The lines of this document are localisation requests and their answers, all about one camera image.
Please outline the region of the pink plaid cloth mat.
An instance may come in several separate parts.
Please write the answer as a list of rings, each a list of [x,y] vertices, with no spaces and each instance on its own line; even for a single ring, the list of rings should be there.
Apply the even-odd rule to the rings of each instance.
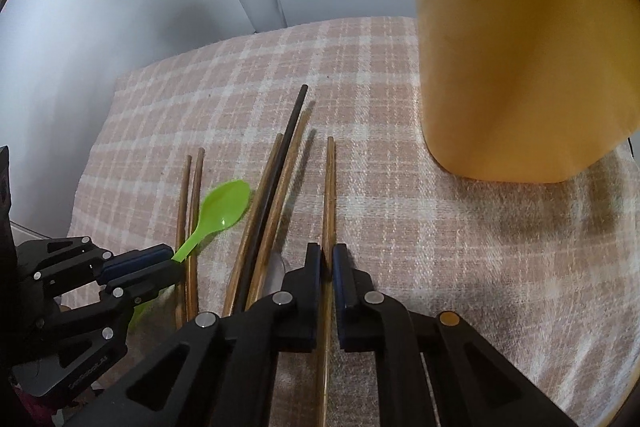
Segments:
[[[70,234],[123,253],[172,244],[186,156],[205,188],[257,184],[308,87],[274,249],[320,239],[326,142],[337,237],[409,310],[454,310],[577,424],[603,426],[639,375],[639,168],[622,144],[566,182],[485,183],[436,164],[419,118],[416,22],[346,18],[236,37],[116,81]]]

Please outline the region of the yellow plastic utensil cup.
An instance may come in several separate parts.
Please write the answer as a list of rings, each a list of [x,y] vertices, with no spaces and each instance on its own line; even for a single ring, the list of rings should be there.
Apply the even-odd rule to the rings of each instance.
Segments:
[[[416,0],[424,139],[475,180],[555,183],[639,127],[638,0]]]

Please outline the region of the green plastic spoon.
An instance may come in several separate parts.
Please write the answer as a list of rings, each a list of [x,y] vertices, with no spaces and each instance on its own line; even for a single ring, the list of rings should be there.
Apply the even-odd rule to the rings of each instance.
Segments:
[[[197,251],[207,236],[228,230],[244,215],[250,200],[250,186],[243,180],[232,180],[210,191],[200,207],[198,226],[172,256],[186,269],[186,258]]]

